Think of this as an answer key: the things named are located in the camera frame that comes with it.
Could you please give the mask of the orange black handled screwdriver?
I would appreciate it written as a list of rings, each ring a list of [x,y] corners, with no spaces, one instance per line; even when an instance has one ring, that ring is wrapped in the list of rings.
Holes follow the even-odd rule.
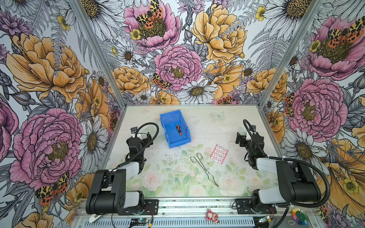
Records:
[[[181,127],[179,125],[176,126],[176,129],[177,129],[179,135],[183,134],[182,131],[181,131]]]

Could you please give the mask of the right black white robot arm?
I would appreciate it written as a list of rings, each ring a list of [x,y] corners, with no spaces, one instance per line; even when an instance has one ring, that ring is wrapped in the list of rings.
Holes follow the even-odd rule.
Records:
[[[276,206],[315,208],[323,204],[322,193],[310,171],[310,163],[266,155],[263,136],[256,132],[255,126],[249,126],[247,130],[243,135],[237,133],[235,140],[247,151],[245,161],[254,170],[276,175],[278,183],[268,189],[254,189],[250,200],[237,200],[238,212],[268,213]]]

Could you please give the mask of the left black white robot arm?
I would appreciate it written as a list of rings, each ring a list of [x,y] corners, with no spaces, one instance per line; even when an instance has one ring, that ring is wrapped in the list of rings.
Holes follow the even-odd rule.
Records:
[[[87,214],[103,215],[140,214],[144,211],[144,195],[141,191],[127,191],[127,181],[140,174],[144,168],[144,147],[149,147],[152,137],[143,138],[137,127],[131,128],[132,136],[126,140],[129,153],[125,163],[113,170],[98,170],[95,173],[86,201]]]

